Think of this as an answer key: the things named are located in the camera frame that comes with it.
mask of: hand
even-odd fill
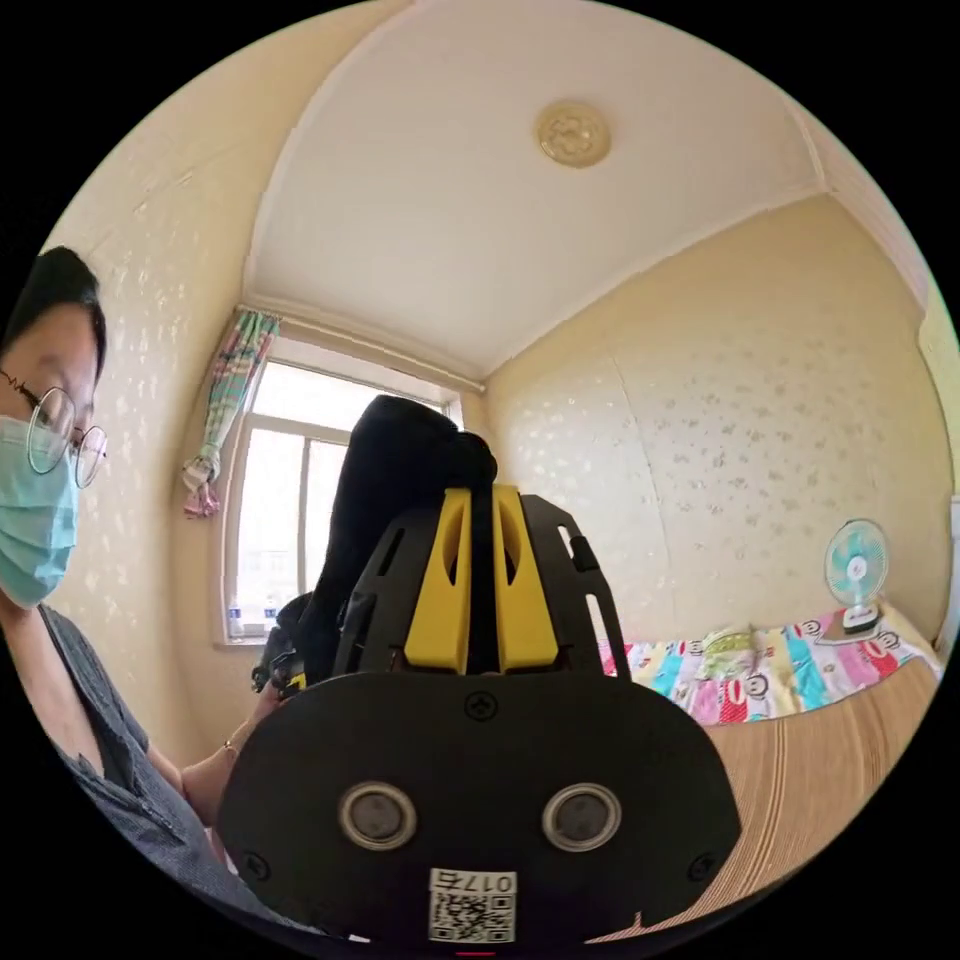
[[[260,695],[257,697],[257,705],[253,709],[253,713],[250,714],[250,719],[247,721],[250,726],[255,727],[264,717],[269,716],[273,713],[277,707],[283,706],[286,703],[285,700],[280,699],[280,691],[270,682],[260,691]]]

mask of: face mask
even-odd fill
[[[28,430],[0,416],[0,589],[24,609],[45,600],[67,571],[78,499],[70,452],[38,474],[27,458]]]

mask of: eyeglasses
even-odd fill
[[[51,387],[38,397],[2,370],[0,374],[33,407],[27,429],[30,467],[41,475],[50,473],[70,450],[77,486],[89,487],[107,456],[106,433],[100,427],[90,427],[78,440],[77,407],[65,390]]]

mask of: small fan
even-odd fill
[[[850,520],[827,547],[827,586],[841,603],[843,629],[861,633],[876,626],[880,609],[872,601],[887,578],[887,544],[883,531],[870,520]]]

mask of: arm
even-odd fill
[[[250,719],[240,725],[224,746],[205,760],[184,767],[182,770],[178,769],[152,743],[149,745],[147,759],[160,776],[190,804],[205,827],[211,827],[217,821],[220,800],[233,770],[237,753],[243,749],[253,728],[277,706],[278,702],[276,688],[272,683],[268,683],[260,694]]]

